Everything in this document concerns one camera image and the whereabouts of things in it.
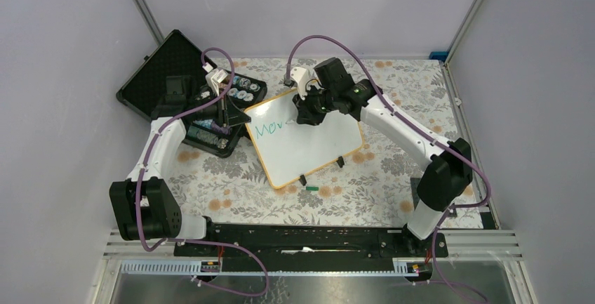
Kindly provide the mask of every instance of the table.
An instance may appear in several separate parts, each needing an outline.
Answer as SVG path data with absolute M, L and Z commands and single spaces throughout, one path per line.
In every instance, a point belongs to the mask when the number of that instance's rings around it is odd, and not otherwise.
M 294 64 L 314 67 L 325 60 L 299 59 Z M 215 59 L 225 66 L 226 60 Z M 365 78 L 353 60 L 342 60 L 354 80 Z M 245 58 L 234 62 L 236 71 L 263 80 L 266 98 L 286 90 L 282 84 L 287 59 Z M 364 60 L 374 80 L 409 115 L 434 132 L 458 138 L 452 106 L 438 61 Z M 221 159 L 188 145 L 176 154 L 168 185 L 183 213 L 210 216 L 219 223 L 288 225 L 353 225 L 402 227 L 414 206 L 410 177 L 421 177 L 417 164 L 393 142 L 361 124 L 365 145 L 345 158 L 345 166 L 331 164 L 307 176 L 306 191 L 299 181 L 274 190 L 252 145 L 240 139 L 234 153 Z M 455 200 L 475 202 L 468 187 Z M 483 228 L 477 209 L 458 209 L 443 227 Z

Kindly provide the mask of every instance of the blue object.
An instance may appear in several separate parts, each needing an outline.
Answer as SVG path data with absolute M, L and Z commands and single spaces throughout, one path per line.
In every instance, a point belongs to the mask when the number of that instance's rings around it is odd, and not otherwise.
M 432 51 L 429 54 L 430 60 L 441 60 L 442 62 L 446 62 L 447 57 L 448 57 L 448 51 Z

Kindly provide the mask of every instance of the gray wall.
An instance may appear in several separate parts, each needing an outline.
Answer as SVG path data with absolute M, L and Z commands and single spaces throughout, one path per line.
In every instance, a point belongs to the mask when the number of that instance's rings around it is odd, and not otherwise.
M 83 303 L 149 130 L 114 96 L 156 46 L 132 0 L 0 1 L 0 302 Z
M 452 62 L 541 303 L 593 298 L 594 28 L 594 0 L 487 0 Z
M 444 51 L 473 0 L 147 0 L 164 34 L 234 57 L 287 56 L 301 38 L 327 34 L 364 57 Z M 302 55 L 336 55 L 314 41 Z

